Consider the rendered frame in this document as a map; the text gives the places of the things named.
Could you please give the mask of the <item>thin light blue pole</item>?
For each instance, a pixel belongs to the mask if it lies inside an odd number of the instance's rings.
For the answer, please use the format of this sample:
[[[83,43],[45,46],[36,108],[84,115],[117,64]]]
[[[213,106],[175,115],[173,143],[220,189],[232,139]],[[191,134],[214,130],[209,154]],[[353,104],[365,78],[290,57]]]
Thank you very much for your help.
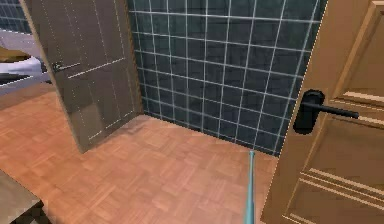
[[[255,152],[251,150],[249,152],[248,186],[243,224],[254,224],[254,156]]]

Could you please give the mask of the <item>dark brown room door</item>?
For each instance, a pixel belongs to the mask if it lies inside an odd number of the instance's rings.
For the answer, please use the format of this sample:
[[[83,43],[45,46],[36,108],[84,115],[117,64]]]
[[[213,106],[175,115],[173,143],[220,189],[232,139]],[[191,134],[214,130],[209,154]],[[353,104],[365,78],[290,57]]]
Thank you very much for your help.
[[[143,113],[127,0],[19,2],[80,152]]]

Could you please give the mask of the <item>grey brown cabinet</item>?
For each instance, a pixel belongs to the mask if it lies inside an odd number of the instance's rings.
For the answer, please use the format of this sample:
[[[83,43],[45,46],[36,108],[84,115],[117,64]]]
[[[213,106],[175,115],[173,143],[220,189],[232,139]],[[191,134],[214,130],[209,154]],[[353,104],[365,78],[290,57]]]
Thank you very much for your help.
[[[52,224],[43,201],[0,169],[0,224]]]

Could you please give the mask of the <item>white bathtub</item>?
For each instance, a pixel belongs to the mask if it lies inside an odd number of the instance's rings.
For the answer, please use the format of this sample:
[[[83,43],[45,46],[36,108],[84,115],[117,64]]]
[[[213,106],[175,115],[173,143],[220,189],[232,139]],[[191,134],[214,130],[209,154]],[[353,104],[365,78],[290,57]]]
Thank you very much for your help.
[[[50,80],[31,34],[0,29],[0,47],[30,55],[29,59],[19,62],[0,63],[0,96]]]

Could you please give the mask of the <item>light brown room door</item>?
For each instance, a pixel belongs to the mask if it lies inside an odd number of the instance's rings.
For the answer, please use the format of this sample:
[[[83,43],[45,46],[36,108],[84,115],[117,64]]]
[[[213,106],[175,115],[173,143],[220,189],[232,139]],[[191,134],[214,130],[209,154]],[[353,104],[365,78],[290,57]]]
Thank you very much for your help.
[[[325,106],[293,130],[307,90]],[[265,224],[384,224],[384,0],[328,0],[261,213]]]

